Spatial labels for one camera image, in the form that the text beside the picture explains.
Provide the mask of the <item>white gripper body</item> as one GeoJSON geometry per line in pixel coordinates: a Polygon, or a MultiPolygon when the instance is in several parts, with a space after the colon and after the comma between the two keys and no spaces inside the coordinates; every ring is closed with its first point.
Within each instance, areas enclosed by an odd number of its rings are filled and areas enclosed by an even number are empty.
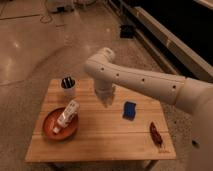
{"type": "Polygon", "coordinates": [[[112,87],[109,90],[96,90],[95,93],[96,93],[97,98],[103,104],[103,106],[105,108],[110,106],[114,101],[114,97],[115,97],[115,88],[114,87],[112,87]]]}

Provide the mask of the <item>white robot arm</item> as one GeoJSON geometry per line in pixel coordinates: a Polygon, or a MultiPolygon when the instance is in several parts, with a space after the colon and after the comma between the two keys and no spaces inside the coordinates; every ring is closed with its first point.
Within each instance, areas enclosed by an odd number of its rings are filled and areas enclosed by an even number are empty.
{"type": "Polygon", "coordinates": [[[213,83],[119,66],[113,63],[114,59],[115,53],[104,47],[85,62],[85,72],[94,80],[96,96],[108,103],[116,84],[190,114],[192,140],[198,146],[190,148],[186,171],[213,169],[213,83]]]}

